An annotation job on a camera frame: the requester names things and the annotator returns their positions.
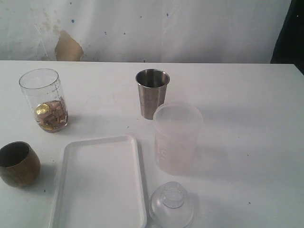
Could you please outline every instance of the metal tumbler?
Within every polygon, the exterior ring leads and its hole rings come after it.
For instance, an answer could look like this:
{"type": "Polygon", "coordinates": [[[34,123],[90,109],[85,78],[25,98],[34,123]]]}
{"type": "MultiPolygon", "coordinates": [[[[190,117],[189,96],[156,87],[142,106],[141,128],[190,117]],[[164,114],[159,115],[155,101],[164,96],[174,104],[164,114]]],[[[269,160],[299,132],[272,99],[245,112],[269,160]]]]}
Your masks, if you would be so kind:
{"type": "Polygon", "coordinates": [[[170,77],[157,69],[146,69],[136,75],[142,116],[153,119],[156,109],[164,103],[170,77]]]}

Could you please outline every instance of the wooden cup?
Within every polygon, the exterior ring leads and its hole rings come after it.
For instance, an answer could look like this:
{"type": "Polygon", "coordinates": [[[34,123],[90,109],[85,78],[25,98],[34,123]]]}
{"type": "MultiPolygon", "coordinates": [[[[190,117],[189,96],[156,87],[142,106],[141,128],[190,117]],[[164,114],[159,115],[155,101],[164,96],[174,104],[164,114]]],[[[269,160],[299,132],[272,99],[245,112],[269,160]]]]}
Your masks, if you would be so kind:
{"type": "Polygon", "coordinates": [[[0,176],[12,187],[32,183],[40,173],[40,160],[26,142],[12,142],[0,149],[0,176]]]}

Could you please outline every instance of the white wall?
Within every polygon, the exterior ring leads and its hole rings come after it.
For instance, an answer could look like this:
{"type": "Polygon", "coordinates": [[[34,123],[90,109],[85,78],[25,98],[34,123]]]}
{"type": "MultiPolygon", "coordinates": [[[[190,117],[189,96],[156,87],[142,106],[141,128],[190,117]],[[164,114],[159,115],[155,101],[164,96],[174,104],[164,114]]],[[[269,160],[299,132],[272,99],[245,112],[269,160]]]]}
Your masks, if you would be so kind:
{"type": "Polygon", "coordinates": [[[290,1],[0,0],[0,59],[269,63],[290,1]]]}

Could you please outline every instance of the white plastic tray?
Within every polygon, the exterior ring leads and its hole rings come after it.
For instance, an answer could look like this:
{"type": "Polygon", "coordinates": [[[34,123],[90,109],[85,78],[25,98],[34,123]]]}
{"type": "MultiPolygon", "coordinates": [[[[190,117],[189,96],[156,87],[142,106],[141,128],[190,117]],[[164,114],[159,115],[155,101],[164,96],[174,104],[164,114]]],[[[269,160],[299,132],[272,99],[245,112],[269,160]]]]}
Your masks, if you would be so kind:
{"type": "Polygon", "coordinates": [[[63,150],[50,228],[143,228],[146,210],[132,136],[72,142],[63,150]]]}

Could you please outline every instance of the table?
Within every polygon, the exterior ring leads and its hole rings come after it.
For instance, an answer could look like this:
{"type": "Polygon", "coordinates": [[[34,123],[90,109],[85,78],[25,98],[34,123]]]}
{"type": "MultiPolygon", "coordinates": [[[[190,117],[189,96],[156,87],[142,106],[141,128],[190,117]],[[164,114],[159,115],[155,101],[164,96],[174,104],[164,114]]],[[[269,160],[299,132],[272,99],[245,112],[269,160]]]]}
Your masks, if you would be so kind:
{"type": "MultiPolygon", "coordinates": [[[[47,228],[62,148],[70,141],[133,134],[142,153],[146,204],[168,181],[194,202],[194,228],[298,228],[304,225],[304,76],[293,65],[0,61],[0,146],[26,141],[41,163],[24,189],[0,181],[1,228],[47,228]],[[68,127],[42,131],[18,85],[32,69],[62,82],[68,127]],[[135,75],[166,71],[166,102],[203,115],[193,171],[171,176],[154,162],[152,121],[140,115],[135,75]]],[[[147,227],[154,227],[148,219],[147,227]]]]}

